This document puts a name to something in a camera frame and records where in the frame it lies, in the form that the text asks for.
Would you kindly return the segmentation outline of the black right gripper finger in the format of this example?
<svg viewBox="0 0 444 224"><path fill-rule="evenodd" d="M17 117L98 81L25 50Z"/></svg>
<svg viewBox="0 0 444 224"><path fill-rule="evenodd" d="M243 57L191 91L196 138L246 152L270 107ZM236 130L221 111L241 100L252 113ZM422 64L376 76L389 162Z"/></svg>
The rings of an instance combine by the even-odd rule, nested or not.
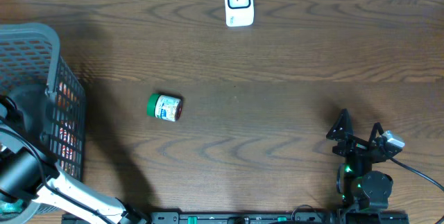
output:
<svg viewBox="0 0 444 224"><path fill-rule="evenodd" d="M347 109L342 109L335 124L326 134L326 138L334 141L343 141L353 135L351 117Z"/></svg>
<svg viewBox="0 0 444 224"><path fill-rule="evenodd" d="M380 143L383 140L382 135L384 134L384 129L382 128L382 125L380 122L377 122L373 125L373 128L370 133L369 142L376 142Z"/></svg>

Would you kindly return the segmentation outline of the green lid jar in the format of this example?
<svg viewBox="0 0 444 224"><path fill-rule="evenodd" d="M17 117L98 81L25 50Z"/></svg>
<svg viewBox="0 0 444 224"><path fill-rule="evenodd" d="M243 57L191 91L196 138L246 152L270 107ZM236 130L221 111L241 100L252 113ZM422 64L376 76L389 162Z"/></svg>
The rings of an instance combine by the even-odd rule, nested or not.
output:
<svg viewBox="0 0 444 224"><path fill-rule="evenodd" d="M175 122L182 112L182 100L180 98L164 94L151 94L146 113L150 117Z"/></svg>

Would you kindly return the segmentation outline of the grey plastic mesh basket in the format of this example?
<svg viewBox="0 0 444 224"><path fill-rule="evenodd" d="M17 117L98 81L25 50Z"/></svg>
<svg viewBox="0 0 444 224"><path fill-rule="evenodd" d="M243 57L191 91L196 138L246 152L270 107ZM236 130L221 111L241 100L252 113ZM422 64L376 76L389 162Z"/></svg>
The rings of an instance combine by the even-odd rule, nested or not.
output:
<svg viewBox="0 0 444 224"><path fill-rule="evenodd" d="M25 150L18 130L83 177L85 90L60 54L58 34L39 23L1 25L1 163Z"/></svg>

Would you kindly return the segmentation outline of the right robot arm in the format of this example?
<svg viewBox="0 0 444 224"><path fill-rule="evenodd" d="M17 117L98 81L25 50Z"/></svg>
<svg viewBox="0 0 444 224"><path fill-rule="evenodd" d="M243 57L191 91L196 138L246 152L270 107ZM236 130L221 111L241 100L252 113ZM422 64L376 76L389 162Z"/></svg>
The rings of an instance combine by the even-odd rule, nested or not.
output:
<svg viewBox="0 0 444 224"><path fill-rule="evenodd" d="M346 215L387 209L393 179L374 170L373 165L400 153L405 146L403 138L390 130L384 131L380 123L374 124L369 140L356 137L346 109L340 111L326 138L337 142L332 152L345 159L336 178L336 190L343 196L340 213Z"/></svg>

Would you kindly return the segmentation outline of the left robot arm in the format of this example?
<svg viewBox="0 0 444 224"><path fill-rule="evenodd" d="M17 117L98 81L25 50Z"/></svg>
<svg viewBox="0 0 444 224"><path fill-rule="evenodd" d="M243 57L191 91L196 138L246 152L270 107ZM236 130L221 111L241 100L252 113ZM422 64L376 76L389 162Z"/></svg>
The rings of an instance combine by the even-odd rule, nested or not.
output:
<svg viewBox="0 0 444 224"><path fill-rule="evenodd" d="M88 223L150 223L151 217L105 196L72 178L54 154L27 135L20 126L17 105L1 96L1 144L8 153L1 158L1 200L52 205Z"/></svg>

